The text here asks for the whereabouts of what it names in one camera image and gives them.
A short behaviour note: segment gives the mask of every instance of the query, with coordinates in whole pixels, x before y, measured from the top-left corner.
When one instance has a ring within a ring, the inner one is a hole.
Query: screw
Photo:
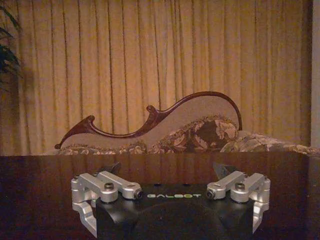
[[[105,190],[112,190],[112,189],[114,189],[114,184],[112,182],[107,182],[106,184],[104,184],[104,189]]]
[[[235,189],[237,190],[237,191],[244,191],[245,190],[245,184],[243,183],[243,182],[237,182],[236,184],[235,184]]]
[[[133,195],[135,199],[140,199],[144,195],[144,192],[140,190],[136,190]]]
[[[210,200],[214,199],[216,196],[216,193],[214,191],[212,191],[211,189],[208,189],[206,191],[206,197]]]

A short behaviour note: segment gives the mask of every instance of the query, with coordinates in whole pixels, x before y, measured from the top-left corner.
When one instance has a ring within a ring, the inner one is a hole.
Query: floral fabric
[[[221,152],[297,152],[308,156],[320,156],[319,148],[281,141],[263,134],[252,133],[228,142]]]
[[[219,152],[238,136],[236,125],[223,116],[206,116],[170,133],[148,153]]]
[[[85,144],[75,144],[61,148],[58,155],[114,155],[114,154],[145,154],[147,153],[146,145],[141,142],[135,142],[128,146],[119,148],[99,148]]]

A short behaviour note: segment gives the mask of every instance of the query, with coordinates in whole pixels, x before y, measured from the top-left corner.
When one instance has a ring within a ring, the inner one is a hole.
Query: curtain
[[[1,92],[0,153],[49,151],[88,115],[142,126],[199,91],[243,129],[310,144],[311,0],[11,0],[21,77]]]

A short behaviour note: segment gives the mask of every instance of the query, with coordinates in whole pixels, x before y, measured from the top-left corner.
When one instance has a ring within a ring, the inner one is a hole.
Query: beige upholstery
[[[146,144],[146,147],[150,148],[172,131],[201,117],[214,115],[227,117],[234,122],[237,128],[240,126],[237,112],[229,101],[220,96],[205,95],[192,98],[182,103],[157,126],[142,136],[115,138],[95,133],[79,133],[68,137],[63,142],[61,148],[77,144],[95,146],[98,148],[118,148],[136,141],[143,141]]]

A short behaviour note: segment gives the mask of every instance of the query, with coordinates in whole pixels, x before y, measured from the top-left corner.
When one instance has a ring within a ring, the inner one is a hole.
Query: dark wooden tabletop
[[[270,209],[255,239],[320,239],[320,160],[295,152],[0,157],[0,239],[95,239],[72,210],[71,179],[121,163],[146,183],[208,184],[213,162],[271,180]]]

